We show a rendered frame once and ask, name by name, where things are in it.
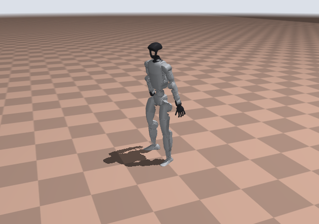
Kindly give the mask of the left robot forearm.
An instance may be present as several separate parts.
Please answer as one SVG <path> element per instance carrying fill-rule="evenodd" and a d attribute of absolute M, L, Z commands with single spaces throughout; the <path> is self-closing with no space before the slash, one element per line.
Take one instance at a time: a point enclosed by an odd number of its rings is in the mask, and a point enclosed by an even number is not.
<path fill-rule="evenodd" d="M 172 87 L 173 87 L 173 89 L 171 90 L 171 92 L 173 94 L 173 98 L 175 99 L 177 105 L 179 105 L 179 104 L 181 104 L 181 101 L 180 101 L 180 96 L 179 96 L 179 93 L 178 93 L 177 85 L 175 83 L 173 83 Z"/>

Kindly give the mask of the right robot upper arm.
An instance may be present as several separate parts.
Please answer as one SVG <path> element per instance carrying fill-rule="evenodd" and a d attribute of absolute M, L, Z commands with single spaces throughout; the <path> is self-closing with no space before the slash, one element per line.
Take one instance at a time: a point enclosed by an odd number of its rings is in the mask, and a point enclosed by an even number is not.
<path fill-rule="evenodd" d="M 149 72 L 148 72 L 148 62 L 149 62 L 149 60 L 147 60 L 147 61 L 144 63 L 144 65 L 145 65 L 145 67 L 146 67 L 146 73 L 147 73 L 147 76 L 145 76 L 145 80 L 146 80 L 147 83 L 150 83 L 150 77 L 149 77 Z"/>

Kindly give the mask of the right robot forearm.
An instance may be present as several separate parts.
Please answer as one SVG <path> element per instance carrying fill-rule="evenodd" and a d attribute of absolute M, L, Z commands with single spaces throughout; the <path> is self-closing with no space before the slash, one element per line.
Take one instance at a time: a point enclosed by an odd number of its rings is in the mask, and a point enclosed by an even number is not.
<path fill-rule="evenodd" d="M 152 94 L 154 94 L 154 93 L 155 93 L 155 90 L 154 90 L 154 88 L 152 87 L 151 83 L 147 83 L 147 85 L 148 85 L 149 92 L 152 92 Z"/>

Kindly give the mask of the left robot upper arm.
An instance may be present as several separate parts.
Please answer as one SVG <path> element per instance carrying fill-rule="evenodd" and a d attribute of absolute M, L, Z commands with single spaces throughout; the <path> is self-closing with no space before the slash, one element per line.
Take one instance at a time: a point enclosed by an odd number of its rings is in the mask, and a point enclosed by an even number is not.
<path fill-rule="evenodd" d="M 161 64 L 162 71 L 166 74 L 167 79 L 169 80 L 168 88 L 173 89 L 172 84 L 175 83 L 174 76 L 172 73 L 172 67 L 170 64 L 163 63 Z"/>

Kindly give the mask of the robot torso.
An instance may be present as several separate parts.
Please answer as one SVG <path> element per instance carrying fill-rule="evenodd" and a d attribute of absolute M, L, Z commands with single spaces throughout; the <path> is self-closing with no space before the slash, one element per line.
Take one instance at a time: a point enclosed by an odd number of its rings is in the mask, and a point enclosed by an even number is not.
<path fill-rule="evenodd" d="M 154 102 L 160 106 L 163 100 L 167 101 L 167 95 L 164 94 L 164 88 L 167 88 L 168 79 L 166 74 L 162 71 L 161 64 L 166 63 L 164 60 L 157 60 L 158 62 L 154 63 L 154 59 L 151 59 L 148 62 L 148 72 L 150 77 L 151 85 L 156 89 L 156 94 L 154 94 Z"/>

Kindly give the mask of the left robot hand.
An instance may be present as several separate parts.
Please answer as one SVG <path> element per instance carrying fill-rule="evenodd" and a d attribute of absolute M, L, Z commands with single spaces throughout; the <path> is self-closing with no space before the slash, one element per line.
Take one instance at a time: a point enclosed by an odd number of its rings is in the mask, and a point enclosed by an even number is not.
<path fill-rule="evenodd" d="M 182 117 L 182 116 L 185 114 L 185 111 L 184 111 L 183 106 L 181 106 L 181 104 L 177 105 L 176 101 L 175 101 L 175 104 L 176 104 L 176 106 L 177 106 L 177 108 L 176 108 L 177 110 L 176 110 L 175 115 L 176 115 L 177 112 L 178 112 L 178 117 Z"/>

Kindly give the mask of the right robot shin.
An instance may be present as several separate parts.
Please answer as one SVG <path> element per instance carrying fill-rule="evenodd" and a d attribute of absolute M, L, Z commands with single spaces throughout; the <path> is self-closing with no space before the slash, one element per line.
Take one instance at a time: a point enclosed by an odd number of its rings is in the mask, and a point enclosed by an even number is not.
<path fill-rule="evenodd" d="M 149 126 L 149 134 L 152 142 L 152 147 L 156 146 L 157 129 L 151 129 Z"/>

